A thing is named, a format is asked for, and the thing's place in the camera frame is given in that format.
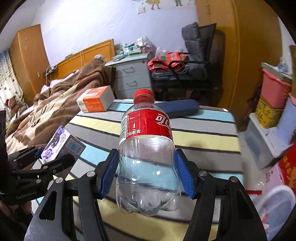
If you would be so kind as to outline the purple white small carton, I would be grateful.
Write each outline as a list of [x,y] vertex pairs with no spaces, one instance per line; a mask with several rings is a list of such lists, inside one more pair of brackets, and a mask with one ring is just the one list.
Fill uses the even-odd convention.
[[77,161],[85,148],[86,145],[60,125],[41,153],[41,159],[48,163],[56,158],[71,154]]

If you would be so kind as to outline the clear plastic cola bottle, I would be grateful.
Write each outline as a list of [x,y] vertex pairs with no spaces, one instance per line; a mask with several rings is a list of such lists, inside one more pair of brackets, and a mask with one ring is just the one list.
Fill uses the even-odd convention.
[[116,203],[122,213],[155,216],[178,209],[181,181],[170,119],[149,89],[135,93],[133,106],[122,117],[118,151]]

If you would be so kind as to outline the white trash bin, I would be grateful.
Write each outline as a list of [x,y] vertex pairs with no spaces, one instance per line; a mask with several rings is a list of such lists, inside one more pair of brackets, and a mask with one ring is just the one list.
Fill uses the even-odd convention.
[[295,194],[287,185],[279,185],[266,194],[254,198],[268,240],[272,240],[290,216],[295,205]]

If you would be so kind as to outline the brown fleece blanket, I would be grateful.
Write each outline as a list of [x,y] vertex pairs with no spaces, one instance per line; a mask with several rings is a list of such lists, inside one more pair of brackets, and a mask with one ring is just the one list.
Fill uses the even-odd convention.
[[59,126],[65,126],[80,108],[77,99],[86,90],[113,86],[115,68],[103,60],[94,59],[80,70],[39,93],[34,98],[33,110],[16,118],[6,132],[6,150],[15,153],[27,147],[45,147]]

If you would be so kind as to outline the grey plastic storage box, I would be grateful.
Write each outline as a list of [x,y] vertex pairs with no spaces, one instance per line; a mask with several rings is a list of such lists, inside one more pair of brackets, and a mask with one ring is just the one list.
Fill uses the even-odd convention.
[[275,164],[292,146],[278,138],[276,127],[263,128],[255,113],[249,114],[249,123],[244,137],[259,170]]

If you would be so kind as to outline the striped bed sheet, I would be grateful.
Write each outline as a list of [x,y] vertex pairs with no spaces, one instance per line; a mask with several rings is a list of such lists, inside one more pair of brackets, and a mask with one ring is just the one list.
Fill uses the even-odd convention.
[[[106,112],[78,113],[66,129],[76,136],[85,149],[67,179],[81,177],[104,161],[111,149],[117,148],[120,121],[132,106],[131,100],[117,100]],[[233,115],[226,109],[201,107],[195,115],[171,119],[175,146],[186,157],[214,177],[228,179],[231,176],[243,180],[242,156],[238,132]],[[171,189],[173,173],[168,163],[143,150],[143,158],[131,158],[138,171],[125,176],[130,181],[142,177],[152,187]],[[141,213],[124,214],[116,205],[115,188],[99,201],[99,208],[110,240],[182,240],[194,210],[195,202],[187,195],[181,196],[175,211],[159,211],[148,217]]]

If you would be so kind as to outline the yellow patterned box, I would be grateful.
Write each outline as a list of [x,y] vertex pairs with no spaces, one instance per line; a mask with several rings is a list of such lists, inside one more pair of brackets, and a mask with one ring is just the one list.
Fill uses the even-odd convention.
[[283,108],[273,108],[262,96],[260,96],[255,109],[255,116],[263,128],[276,127],[283,113]]

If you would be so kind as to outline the navy blue glasses case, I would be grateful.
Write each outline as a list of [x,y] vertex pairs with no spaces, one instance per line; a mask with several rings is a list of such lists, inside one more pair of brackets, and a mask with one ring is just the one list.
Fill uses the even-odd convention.
[[183,116],[194,115],[199,110],[199,103],[193,99],[182,99],[156,104],[169,118],[181,118]]

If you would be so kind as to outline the grey drawer nightstand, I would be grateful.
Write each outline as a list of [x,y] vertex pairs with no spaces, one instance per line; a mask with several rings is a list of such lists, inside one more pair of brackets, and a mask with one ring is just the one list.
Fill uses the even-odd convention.
[[151,76],[147,67],[150,60],[151,54],[145,53],[106,63],[106,66],[116,69],[114,92],[117,99],[133,99],[139,89],[152,91]]

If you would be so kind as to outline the pink plastic bin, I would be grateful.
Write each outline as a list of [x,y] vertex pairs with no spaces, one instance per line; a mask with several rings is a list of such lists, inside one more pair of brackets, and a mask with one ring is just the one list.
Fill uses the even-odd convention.
[[272,108],[284,108],[292,85],[280,80],[264,68],[262,68],[262,72],[263,82],[261,97],[267,101]]

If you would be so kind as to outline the wooden headboard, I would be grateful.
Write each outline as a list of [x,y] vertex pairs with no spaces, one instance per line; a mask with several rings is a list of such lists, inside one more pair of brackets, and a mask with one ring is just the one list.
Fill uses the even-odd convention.
[[54,71],[47,75],[51,80],[63,79],[76,70],[80,70],[86,63],[91,62],[96,55],[105,57],[109,62],[115,56],[114,40],[110,39],[86,48],[57,64]]

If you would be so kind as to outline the black office chair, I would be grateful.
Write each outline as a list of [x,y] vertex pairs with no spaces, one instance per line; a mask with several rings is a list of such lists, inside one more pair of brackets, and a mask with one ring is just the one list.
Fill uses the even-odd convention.
[[171,62],[170,72],[151,72],[156,99],[190,98],[217,106],[223,95],[224,33],[216,24],[194,22],[182,28],[182,37],[188,60]]

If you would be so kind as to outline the red plaid bag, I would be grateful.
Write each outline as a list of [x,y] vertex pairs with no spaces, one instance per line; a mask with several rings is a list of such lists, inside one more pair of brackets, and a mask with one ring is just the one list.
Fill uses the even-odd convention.
[[164,56],[160,56],[157,58],[153,58],[147,64],[148,70],[151,72],[170,72],[171,69],[169,67],[170,63],[173,61],[186,61],[188,60],[188,55],[173,52],[166,54]]

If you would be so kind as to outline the wooden wardrobe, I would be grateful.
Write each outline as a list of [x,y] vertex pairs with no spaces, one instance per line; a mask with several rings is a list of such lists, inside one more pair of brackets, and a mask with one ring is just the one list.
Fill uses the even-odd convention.
[[227,108],[240,126],[248,99],[262,81],[261,63],[276,65],[282,56],[278,17],[265,1],[196,1],[198,24],[216,24],[225,36],[222,75]]

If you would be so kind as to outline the cartoon wall sticker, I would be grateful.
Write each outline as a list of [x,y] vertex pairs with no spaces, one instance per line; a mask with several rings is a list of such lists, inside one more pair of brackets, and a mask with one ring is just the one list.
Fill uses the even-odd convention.
[[148,13],[149,11],[184,10],[196,8],[196,1],[192,0],[135,0],[132,1],[132,4],[138,14]]

